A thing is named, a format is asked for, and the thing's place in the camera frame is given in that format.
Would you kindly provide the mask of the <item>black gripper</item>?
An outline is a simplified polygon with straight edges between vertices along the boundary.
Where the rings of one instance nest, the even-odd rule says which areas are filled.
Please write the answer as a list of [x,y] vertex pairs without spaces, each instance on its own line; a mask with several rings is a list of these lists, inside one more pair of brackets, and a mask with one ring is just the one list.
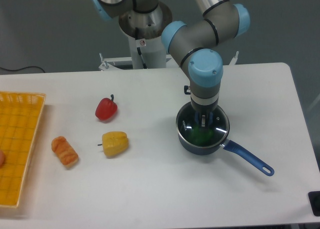
[[201,127],[206,126],[206,116],[208,114],[207,118],[207,123],[212,124],[213,123],[213,111],[217,108],[218,106],[218,100],[216,100],[214,103],[209,104],[209,105],[201,105],[195,102],[194,100],[191,100],[191,106],[192,108],[200,113],[201,116]]

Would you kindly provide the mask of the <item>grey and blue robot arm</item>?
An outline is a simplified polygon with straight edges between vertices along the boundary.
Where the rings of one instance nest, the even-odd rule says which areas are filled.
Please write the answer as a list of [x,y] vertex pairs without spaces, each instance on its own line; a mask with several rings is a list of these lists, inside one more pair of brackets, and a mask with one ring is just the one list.
[[190,81],[193,109],[200,124],[218,105],[223,62],[213,48],[245,33],[251,23],[248,10],[230,0],[196,0],[202,20],[192,26],[174,21],[160,0],[92,0],[104,20],[118,18],[126,35],[134,69],[163,68],[172,56]]

